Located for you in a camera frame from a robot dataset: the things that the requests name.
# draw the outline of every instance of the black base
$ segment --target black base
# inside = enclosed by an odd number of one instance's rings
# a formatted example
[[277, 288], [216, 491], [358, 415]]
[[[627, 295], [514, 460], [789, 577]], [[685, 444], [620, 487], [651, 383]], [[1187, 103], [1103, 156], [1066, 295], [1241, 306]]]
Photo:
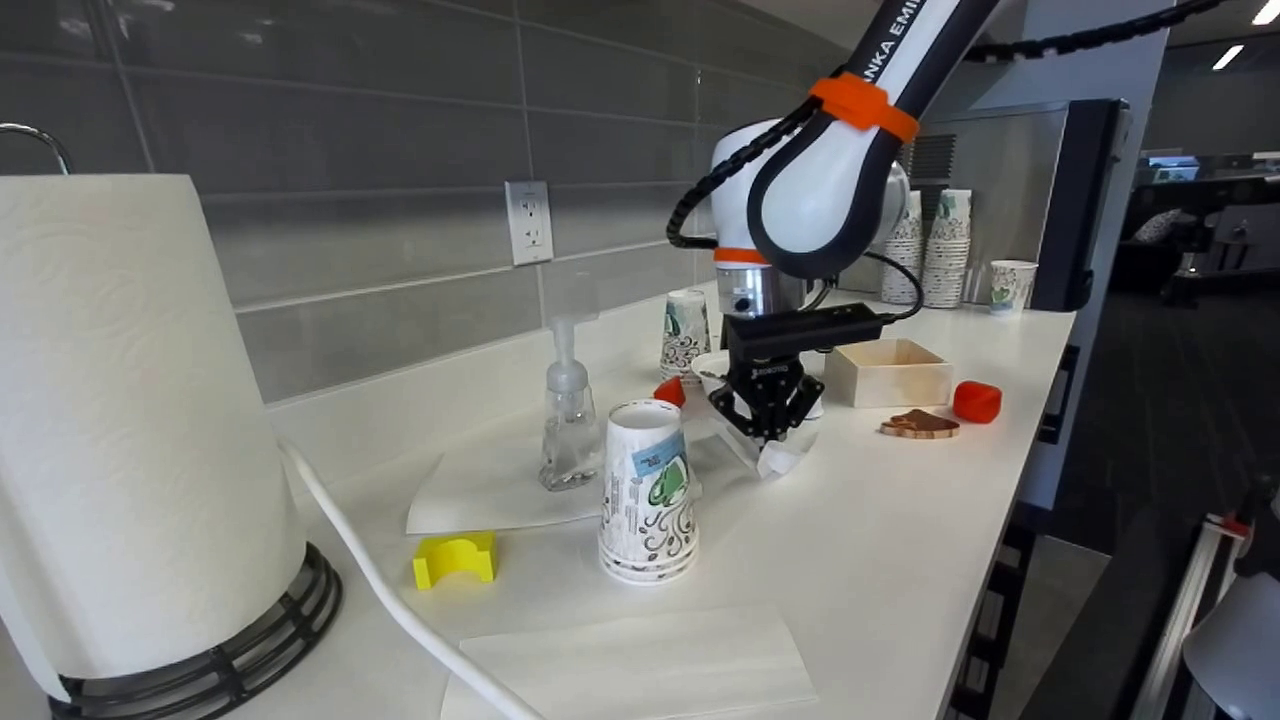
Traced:
[[297, 573], [289, 590], [241, 637], [156, 670], [110, 681], [65, 675], [72, 702], [46, 700], [46, 708], [57, 720], [224, 716], [277, 685], [292, 662], [301, 662], [318, 643], [341, 604], [341, 577], [306, 543], [303, 566]]

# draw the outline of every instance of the white countertop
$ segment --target white countertop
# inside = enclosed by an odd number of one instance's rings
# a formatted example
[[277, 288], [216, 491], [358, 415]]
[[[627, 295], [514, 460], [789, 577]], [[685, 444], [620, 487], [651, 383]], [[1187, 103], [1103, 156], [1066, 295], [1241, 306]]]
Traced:
[[[895, 324], [889, 335], [940, 350], [957, 381], [998, 383], [998, 419], [969, 422], [957, 441], [889, 441], [876, 436], [889, 413], [836, 407], [792, 474], [708, 491], [694, 566], [651, 590], [594, 573], [590, 526], [561, 526], [502, 535], [490, 589], [460, 578], [415, 594], [411, 535], [398, 526], [435, 454], [346, 479], [341, 498], [382, 577], [453, 639], [614, 615], [772, 609], [804, 657], [824, 716], [940, 716], [1066, 331], [1070, 311], [923, 311]], [[346, 604], [326, 639], [236, 716], [435, 716], [444, 670], [378, 615], [337, 535], [311, 526], [346, 585]], [[0, 652], [4, 702], [25, 696], [33, 702], [13, 708], [36, 712], [39, 700], [13, 662]]]

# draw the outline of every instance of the gray tile backsplash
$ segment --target gray tile backsplash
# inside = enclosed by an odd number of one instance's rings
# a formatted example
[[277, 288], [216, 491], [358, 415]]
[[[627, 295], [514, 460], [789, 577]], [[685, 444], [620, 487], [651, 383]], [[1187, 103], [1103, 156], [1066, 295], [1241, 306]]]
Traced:
[[[708, 281], [659, 243], [674, 196], [836, 54], [732, 0], [4, 0], [0, 110], [83, 172], [197, 175], [281, 400], [527, 331], [574, 272], [604, 306]], [[521, 175], [553, 187], [544, 266], [508, 258]]]

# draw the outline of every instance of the paper cup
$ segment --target paper cup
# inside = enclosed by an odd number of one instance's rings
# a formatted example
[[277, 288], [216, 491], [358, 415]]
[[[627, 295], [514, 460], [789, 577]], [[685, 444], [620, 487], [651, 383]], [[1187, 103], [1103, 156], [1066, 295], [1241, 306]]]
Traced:
[[604, 577], [636, 589], [693, 566], [694, 524], [674, 402], [639, 400], [607, 415], [594, 555]]
[[662, 305], [662, 362], [686, 367], [700, 350], [710, 346], [708, 298], [700, 293], [666, 293]]
[[993, 258], [993, 306], [1019, 311], [1032, 305], [1037, 265], [1027, 258]]

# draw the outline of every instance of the white cable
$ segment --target white cable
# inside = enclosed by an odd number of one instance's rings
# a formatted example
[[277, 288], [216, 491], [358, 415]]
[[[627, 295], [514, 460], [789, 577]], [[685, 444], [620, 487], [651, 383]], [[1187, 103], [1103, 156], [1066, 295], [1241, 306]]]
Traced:
[[370, 594], [382, 604], [382, 610], [424, 648], [430, 652], [456, 681], [463, 681], [486, 708], [502, 712], [508, 720], [540, 720], [514, 692], [508, 692], [501, 681], [478, 670], [460, 648], [453, 648], [444, 637], [435, 637], [424, 620], [415, 620], [398, 594], [386, 589], [386, 578], [368, 558], [358, 535], [353, 532], [346, 516], [337, 506], [337, 498], [314, 479], [311, 463], [282, 444], [289, 463], [297, 467], [297, 479], [311, 491], [337, 535], [346, 543], [356, 566], [363, 573]]

